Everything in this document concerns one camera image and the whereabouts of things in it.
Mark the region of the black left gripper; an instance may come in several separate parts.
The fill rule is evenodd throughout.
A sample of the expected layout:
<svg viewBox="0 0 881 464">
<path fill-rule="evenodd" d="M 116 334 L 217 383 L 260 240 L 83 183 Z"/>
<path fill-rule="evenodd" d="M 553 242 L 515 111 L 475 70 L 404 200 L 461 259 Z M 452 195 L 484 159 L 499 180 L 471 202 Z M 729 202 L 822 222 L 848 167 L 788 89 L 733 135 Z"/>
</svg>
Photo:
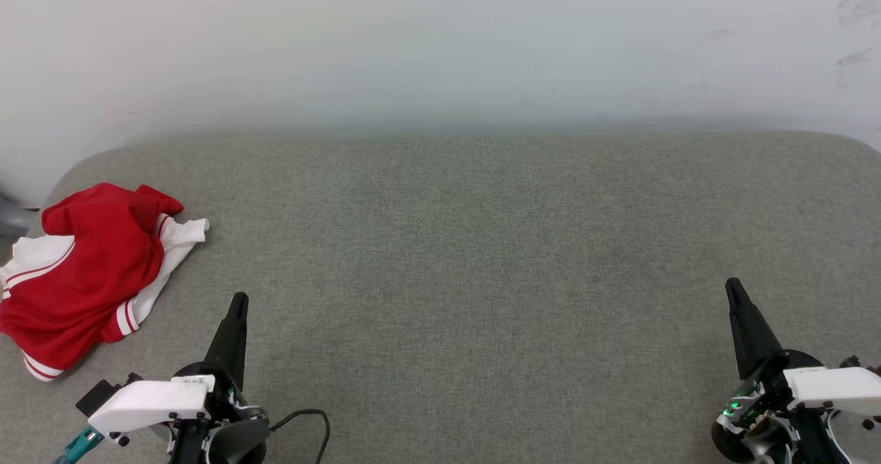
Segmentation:
<svg viewBox="0 0 881 464">
<path fill-rule="evenodd" d="M 180 369 L 173 382 L 195 383 L 207 388 L 202 413 L 215 423 L 235 423 L 260 418 L 268 420 L 267 411 L 246 401 L 244 373 L 246 360 L 246 318 L 249 297 L 245 292 L 233 295 L 204 361 Z"/>
</svg>

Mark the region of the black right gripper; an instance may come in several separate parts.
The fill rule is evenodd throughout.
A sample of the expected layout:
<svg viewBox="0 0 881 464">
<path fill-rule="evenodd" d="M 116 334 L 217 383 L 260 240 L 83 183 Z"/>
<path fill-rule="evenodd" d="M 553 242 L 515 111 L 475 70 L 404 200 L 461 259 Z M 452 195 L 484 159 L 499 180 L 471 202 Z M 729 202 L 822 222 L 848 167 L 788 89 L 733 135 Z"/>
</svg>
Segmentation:
<svg viewBox="0 0 881 464">
<path fill-rule="evenodd" d="M 763 414 L 787 412 L 793 395 L 785 370 L 825 366 L 812 355 L 783 349 L 739 279 L 727 279 L 725 291 L 740 385 L 714 421 L 714 433 L 742 439 Z"/>
</svg>

